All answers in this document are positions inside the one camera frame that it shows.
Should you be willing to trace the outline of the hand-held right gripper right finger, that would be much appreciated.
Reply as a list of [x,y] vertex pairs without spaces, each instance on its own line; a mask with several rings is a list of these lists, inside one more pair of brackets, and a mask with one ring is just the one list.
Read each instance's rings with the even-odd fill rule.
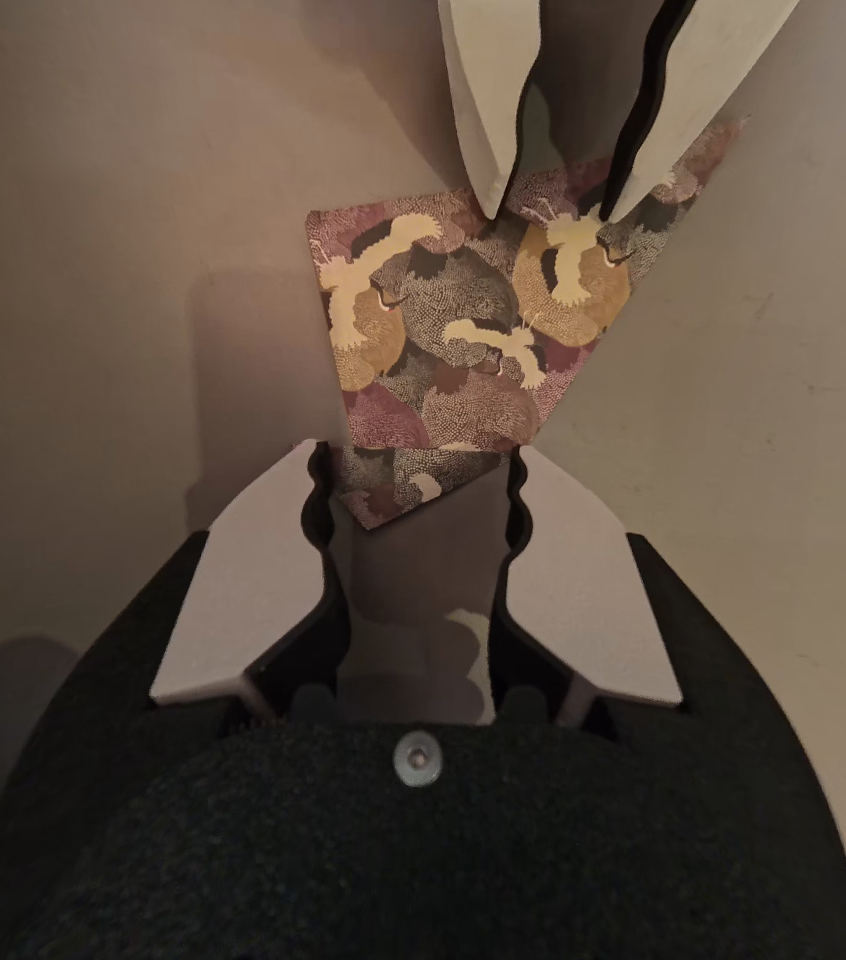
[[582,727],[598,699],[675,709],[683,692],[624,525],[532,446],[512,454],[489,619],[496,725]]

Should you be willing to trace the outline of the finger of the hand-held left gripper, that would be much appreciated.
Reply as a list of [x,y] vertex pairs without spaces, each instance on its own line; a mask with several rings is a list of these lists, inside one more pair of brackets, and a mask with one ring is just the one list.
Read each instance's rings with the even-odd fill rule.
[[541,48],[539,1],[439,1],[456,138],[493,221],[516,168],[521,104]]
[[687,153],[770,42],[796,1],[666,1],[646,35],[640,84],[611,157],[598,217],[626,218],[652,193],[689,198]]

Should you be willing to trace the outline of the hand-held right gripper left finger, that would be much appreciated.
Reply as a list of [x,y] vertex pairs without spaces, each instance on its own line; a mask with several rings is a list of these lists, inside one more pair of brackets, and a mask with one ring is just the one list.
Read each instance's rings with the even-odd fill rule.
[[223,509],[153,679],[155,704],[233,698],[269,722],[338,716],[352,627],[332,492],[332,450],[306,439]]

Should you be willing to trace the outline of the crane patterned origami paper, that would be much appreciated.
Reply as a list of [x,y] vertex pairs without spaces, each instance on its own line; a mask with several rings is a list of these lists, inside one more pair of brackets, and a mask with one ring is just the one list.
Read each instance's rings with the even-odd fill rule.
[[336,493],[372,531],[529,445],[739,138],[706,126],[619,222],[608,158],[470,189],[310,211],[305,228],[352,443]]

